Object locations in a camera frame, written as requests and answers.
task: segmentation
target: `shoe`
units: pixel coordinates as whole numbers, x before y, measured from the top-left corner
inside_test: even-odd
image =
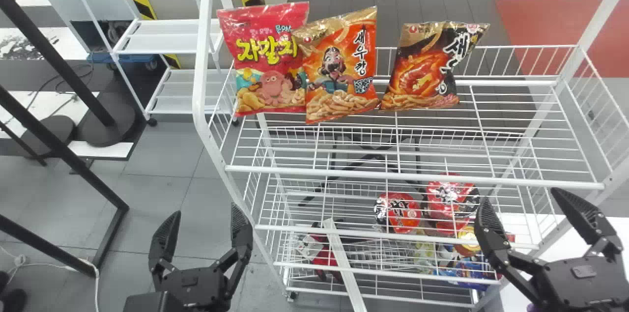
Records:
[[[0,294],[4,291],[6,284],[9,282],[9,274],[0,271]]]
[[[27,293],[22,289],[11,290],[0,301],[4,303],[2,312],[22,312],[27,305]]]

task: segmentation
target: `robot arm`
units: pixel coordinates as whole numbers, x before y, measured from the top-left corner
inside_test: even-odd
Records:
[[[629,311],[629,283],[616,231],[600,209],[586,200],[559,188],[551,193],[590,249],[582,257],[557,262],[516,252],[485,197],[476,214],[474,233],[490,265],[541,312]],[[519,270],[532,278],[526,280]]]
[[[251,259],[253,227],[231,205],[231,249],[209,267],[179,270],[172,264],[181,212],[176,211],[155,231],[148,254],[148,268],[155,291],[129,296],[124,312],[226,312]],[[234,266],[231,276],[225,273]]]

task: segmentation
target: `cartoon octopus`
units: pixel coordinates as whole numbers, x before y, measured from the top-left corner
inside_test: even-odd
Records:
[[[289,103],[294,91],[299,88],[299,83],[293,79],[290,73],[281,73],[270,70],[263,73],[257,85],[258,96],[264,100],[267,106],[277,106],[280,103]]]
[[[335,90],[347,91],[347,86],[353,83],[353,78],[343,74],[345,69],[341,51],[337,47],[326,49],[323,53],[323,63],[319,68],[319,73],[323,76],[308,85],[308,88],[315,90],[323,86],[328,93],[333,93]]]

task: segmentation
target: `red floor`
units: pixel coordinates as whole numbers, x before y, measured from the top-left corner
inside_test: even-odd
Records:
[[[513,45],[573,44],[601,0],[496,0]],[[620,0],[588,55],[602,77],[629,77],[629,0]]]

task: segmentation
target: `snack package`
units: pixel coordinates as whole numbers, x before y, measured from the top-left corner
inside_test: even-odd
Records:
[[[407,193],[382,193],[373,206],[375,220],[395,233],[414,233],[420,225],[422,211],[417,201]]]
[[[293,2],[216,12],[234,57],[237,117],[305,110],[303,55],[291,32],[305,23],[309,8],[308,2]]]
[[[472,51],[489,24],[452,21],[405,24],[380,109],[449,108],[458,104],[452,68]]]
[[[465,226],[462,229],[458,230],[458,238],[462,240],[476,240],[476,235],[474,234],[473,226]],[[464,243],[464,244],[456,244],[454,248],[457,250],[461,256],[475,256],[476,254],[481,253],[481,246],[478,243]]]
[[[362,113],[377,106],[375,21],[377,8],[322,19],[293,30],[308,75],[306,123]]]
[[[460,175],[458,173],[441,173],[442,175]],[[469,221],[476,213],[481,195],[472,183],[438,182],[432,180],[426,187],[429,202],[429,215],[434,219],[452,220],[457,218]]]
[[[466,227],[470,220],[469,218],[455,219],[454,221],[452,219],[434,218],[431,216],[432,212],[429,210],[429,202],[427,201],[423,201],[420,208],[423,211],[422,215],[425,217],[425,220],[422,220],[422,225],[424,232],[428,236],[455,237],[455,232]]]

